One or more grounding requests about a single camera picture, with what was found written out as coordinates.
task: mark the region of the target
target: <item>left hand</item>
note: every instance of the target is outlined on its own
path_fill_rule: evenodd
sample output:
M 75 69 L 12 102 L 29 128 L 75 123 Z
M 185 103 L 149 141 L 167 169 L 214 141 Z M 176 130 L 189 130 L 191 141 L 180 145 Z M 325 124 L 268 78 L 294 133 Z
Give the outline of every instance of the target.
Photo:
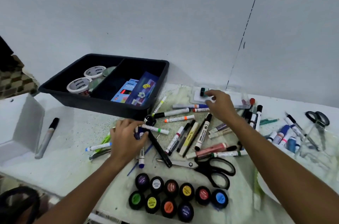
M 125 167 L 139 153 L 148 138 L 148 132 L 145 132 L 139 140 L 134 137 L 135 128 L 144 124 L 142 121 L 132 119 L 118 120 L 115 129 L 111 128 L 111 157 L 116 163 Z

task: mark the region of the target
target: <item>paint-stained table surface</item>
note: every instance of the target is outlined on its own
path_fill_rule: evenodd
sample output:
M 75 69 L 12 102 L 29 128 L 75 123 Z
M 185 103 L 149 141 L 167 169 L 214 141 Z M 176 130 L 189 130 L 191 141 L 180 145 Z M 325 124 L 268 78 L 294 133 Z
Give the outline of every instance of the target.
M 188 103 L 191 93 L 191 87 L 166 84 L 159 99 L 163 95 L 167 95 L 168 98 L 159 111 L 171 109 L 171 105 L 174 103 Z M 260 130 L 262 135 L 267 135 L 285 124 L 283 120 L 285 111 L 290 113 L 306 130 L 312 126 L 312 123 L 304 115 L 306 111 L 321 111 L 329 117 L 333 124 L 336 123 L 339 116 L 339 109 L 333 107 L 257 95 L 250 95 L 250 97 L 255 98 L 258 104 L 263 105 L 262 119 L 280 119 L 276 123 L 262 126 Z M 119 118 L 65 107 L 48 94 L 40 93 L 35 98 L 46 109 L 40 142 L 54 117 L 59 117 L 60 123 L 42 159 L 36 160 L 32 154 L 26 154 L 0 166 L 0 173 L 48 193 L 65 196 L 104 162 L 106 157 L 95 159 L 90 163 L 88 160 L 90 153 L 85 152 L 85 148 L 99 144 L 108 133 L 109 128 L 113 127 Z M 196 120 L 201 123 L 206 113 L 195 113 L 195 116 Z M 159 119 L 156 126 L 170 130 L 168 136 L 161 135 L 159 137 L 159 143 L 165 149 L 179 127 L 186 121 L 173 123 L 162 121 L 163 118 Z M 215 127 L 219 123 L 219 120 L 213 118 L 210 127 Z M 339 126 L 331 126 L 332 131 L 339 134 Z M 208 139 L 202 147 L 208 147 L 217 142 L 233 145 L 236 141 L 235 135 L 229 134 L 213 140 Z M 155 160 L 157 157 L 154 148 L 146 154 L 143 172 L 156 174 L 164 179 L 172 178 L 210 186 L 208 179 L 203 175 L 184 167 L 173 166 L 168 169 L 163 163 Z M 172 159 L 182 160 L 176 153 L 173 154 Z M 230 157 L 228 160 L 233 163 L 237 173 L 234 177 L 230 177 L 230 204 L 227 214 L 222 211 L 217 212 L 211 207 L 201 209 L 202 212 L 199 215 L 201 217 L 193 219 L 193 223 L 293 223 L 286 211 L 267 196 L 262 200 L 261 211 L 254 210 L 252 203 L 253 162 L 249 156 Z M 140 172 L 137 168 L 127 177 L 127 173 L 134 164 L 134 161 L 130 162 L 117 175 L 96 205 L 96 210 L 132 224 L 177 223 L 176 220 L 159 219 L 159 216 L 146 214 L 144 211 L 134 211 L 127 207 L 134 179 Z

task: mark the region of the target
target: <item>scissors blade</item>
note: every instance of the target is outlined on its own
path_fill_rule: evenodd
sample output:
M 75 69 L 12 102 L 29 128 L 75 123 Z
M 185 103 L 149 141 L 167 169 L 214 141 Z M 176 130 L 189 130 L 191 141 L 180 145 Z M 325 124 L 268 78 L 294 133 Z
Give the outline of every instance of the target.
M 196 168 L 198 165 L 195 162 L 189 162 L 189 161 L 171 161 L 172 164 L 177 166 L 183 166 L 187 168 Z

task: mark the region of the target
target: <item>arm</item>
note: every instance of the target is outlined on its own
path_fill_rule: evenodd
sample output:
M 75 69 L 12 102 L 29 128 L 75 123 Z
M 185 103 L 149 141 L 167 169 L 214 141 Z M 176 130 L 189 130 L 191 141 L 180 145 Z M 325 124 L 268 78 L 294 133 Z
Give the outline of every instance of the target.
M 111 129 L 111 156 L 35 224 L 83 224 L 108 185 L 146 142 L 148 132 L 140 140 L 133 135 L 135 128 L 141 124 L 142 121 L 129 119 L 117 121 L 115 131 Z
M 254 165 L 295 223 L 337 223 L 339 195 L 324 182 L 272 145 L 241 118 L 229 95 L 209 90 L 211 112 L 236 134 Z

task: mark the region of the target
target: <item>white paint jar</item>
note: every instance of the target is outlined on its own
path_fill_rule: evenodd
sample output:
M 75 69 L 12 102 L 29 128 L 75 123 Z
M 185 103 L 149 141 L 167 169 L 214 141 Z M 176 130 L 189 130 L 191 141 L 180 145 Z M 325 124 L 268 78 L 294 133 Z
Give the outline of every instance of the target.
M 72 94 L 81 94 L 84 96 L 89 96 L 88 92 L 88 84 L 92 81 L 92 79 L 87 78 L 87 77 L 82 77 L 76 80 L 71 81 L 67 85 L 67 90 L 68 92 Z
M 85 72 L 84 72 L 84 76 L 86 78 L 95 80 L 98 77 L 102 76 L 102 73 L 104 72 L 104 70 L 106 69 L 105 66 L 94 66 L 91 68 L 88 68 Z

